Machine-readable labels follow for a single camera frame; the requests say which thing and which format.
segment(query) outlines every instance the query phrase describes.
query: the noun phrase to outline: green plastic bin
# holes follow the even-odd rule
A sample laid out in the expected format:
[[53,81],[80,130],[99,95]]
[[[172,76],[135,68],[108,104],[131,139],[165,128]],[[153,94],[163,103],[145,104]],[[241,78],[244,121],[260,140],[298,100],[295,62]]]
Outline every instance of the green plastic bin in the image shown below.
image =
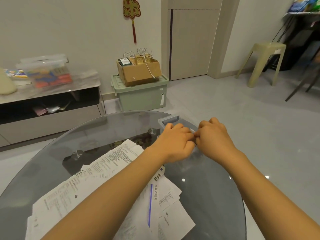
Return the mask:
[[159,81],[126,87],[119,75],[111,77],[111,86],[119,98],[123,111],[152,110],[166,106],[169,79],[159,77]]

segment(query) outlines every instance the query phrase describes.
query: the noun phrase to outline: round glass tabletop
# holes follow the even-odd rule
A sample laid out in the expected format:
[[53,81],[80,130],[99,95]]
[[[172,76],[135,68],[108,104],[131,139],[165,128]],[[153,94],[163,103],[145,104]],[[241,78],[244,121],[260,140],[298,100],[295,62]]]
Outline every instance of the round glass tabletop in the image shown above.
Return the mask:
[[[0,238],[24,239],[32,205],[43,195],[130,139],[143,148],[160,134],[158,119],[168,114],[127,111],[88,121],[36,154],[0,197]],[[181,119],[190,129],[195,125]],[[182,190],[180,201],[195,223],[184,239],[246,239],[244,205],[236,184],[217,163],[198,153],[165,165],[165,176]]]

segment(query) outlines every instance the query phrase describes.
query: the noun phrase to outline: hand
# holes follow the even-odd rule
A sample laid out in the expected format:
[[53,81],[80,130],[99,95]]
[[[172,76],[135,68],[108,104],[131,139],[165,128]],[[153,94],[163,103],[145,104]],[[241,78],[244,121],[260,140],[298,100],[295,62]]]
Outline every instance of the hand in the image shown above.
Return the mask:
[[234,146],[224,124],[221,124],[217,118],[201,121],[194,136],[202,153],[221,165],[233,158],[235,154],[241,153]]
[[163,164],[186,159],[195,147],[190,129],[183,124],[168,123],[150,149],[163,160]]

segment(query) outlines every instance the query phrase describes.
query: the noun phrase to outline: person's left hand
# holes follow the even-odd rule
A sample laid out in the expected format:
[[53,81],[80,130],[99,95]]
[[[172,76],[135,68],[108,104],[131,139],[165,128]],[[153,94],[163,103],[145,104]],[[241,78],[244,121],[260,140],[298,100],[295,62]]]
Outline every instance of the person's left hand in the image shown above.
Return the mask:
[[150,146],[150,149],[163,160],[163,163],[174,163],[186,159],[195,147],[194,136],[190,129],[183,124],[173,125],[168,123],[158,137]]

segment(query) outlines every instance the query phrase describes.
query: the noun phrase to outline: forearm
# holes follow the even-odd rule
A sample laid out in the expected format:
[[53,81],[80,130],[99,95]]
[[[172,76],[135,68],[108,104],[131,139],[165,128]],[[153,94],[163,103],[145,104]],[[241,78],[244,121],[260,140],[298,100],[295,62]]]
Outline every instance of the forearm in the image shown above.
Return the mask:
[[228,171],[266,240],[320,239],[320,227],[239,152]]
[[42,240],[112,239],[132,205],[162,164],[162,158],[152,149],[146,149],[90,194]]

